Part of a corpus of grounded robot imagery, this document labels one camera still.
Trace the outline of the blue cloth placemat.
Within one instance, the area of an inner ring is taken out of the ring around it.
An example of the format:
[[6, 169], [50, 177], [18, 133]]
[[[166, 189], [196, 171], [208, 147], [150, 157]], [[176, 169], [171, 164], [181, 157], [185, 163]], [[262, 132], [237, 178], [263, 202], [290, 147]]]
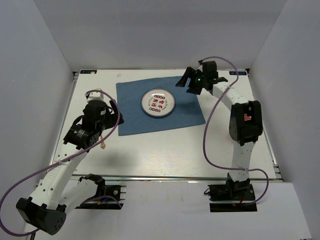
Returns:
[[168, 76], [117, 83], [117, 104], [124, 119], [119, 136], [205, 124], [197, 96], [176, 86], [180, 79]]

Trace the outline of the gold fork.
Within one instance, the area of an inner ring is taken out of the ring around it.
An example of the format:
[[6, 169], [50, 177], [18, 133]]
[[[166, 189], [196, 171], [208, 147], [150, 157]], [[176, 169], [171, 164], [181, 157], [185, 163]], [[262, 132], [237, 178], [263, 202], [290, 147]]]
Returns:
[[104, 150], [105, 149], [105, 147], [106, 147], [106, 144], [105, 144], [105, 142], [103, 141], [103, 136], [102, 135], [100, 135], [100, 148], [102, 149], [102, 150]]

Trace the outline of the white plate red characters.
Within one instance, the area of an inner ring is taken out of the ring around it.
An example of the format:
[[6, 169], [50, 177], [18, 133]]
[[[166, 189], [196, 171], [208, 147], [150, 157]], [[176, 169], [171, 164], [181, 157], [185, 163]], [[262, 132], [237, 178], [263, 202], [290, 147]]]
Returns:
[[163, 118], [173, 112], [176, 99], [168, 90], [154, 88], [143, 94], [141, 107], [145, 114], [153, 118]]

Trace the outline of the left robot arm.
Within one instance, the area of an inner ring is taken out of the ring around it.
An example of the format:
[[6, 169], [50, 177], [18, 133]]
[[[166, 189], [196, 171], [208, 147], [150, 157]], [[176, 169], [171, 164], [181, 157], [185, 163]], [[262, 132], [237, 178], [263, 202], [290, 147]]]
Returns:
[[105, 197], [105, 180], [100, 175], [88, 174], [77, 186], [64, 189], [77, 166], [93, 146], [98, 145], [104, 130], [124, 122], [113, 100], [88, 100], [83, 114], [77, 117], [65, 137], [61, 155], [38, 187], [28, 198], [20, 198], [16, 208], [24, 221], [49, 235], [55, 235], [65, 223], [67, 215], [84, 202]]

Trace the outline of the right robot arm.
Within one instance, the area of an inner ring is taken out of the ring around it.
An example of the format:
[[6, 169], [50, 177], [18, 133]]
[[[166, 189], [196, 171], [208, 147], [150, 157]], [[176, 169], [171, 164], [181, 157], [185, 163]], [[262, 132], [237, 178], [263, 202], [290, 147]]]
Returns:
[[187, 67], [176, 87], [187, 86], [187, 93], [199, 95], [202, 90], [216, 97], [230, 111], [228, 131], [233, 140], [231, 166], [227, 168], [225, 189], [229, 198], [236, 200], [250, 186], [249, 168], [255, 143], [263, 133], [262, 109], [257, 100], [248, 100], [233, 88], [225, 77], [220, 77], [215, 61], [199, 61], [201, 69]]

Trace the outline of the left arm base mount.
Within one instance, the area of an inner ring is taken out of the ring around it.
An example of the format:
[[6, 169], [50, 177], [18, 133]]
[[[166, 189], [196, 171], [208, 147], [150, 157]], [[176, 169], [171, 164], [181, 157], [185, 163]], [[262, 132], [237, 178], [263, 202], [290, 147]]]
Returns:
[[106, 184], [99, 191], [96, 200], [86, 201], [76, 209], [81, 210], [121, 210], [126, 199], [127, 186], [124, 184]]

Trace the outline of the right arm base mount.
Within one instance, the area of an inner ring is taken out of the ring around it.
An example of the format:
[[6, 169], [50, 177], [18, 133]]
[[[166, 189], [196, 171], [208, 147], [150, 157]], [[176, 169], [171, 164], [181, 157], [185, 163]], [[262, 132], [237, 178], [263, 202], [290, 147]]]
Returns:
[[249, 213], [257, 212], [257, 204], [252, 184], [246, 190], [231, 193], [225, 184], [211, 184], [203, 193], [209, 197], [211, 213]]

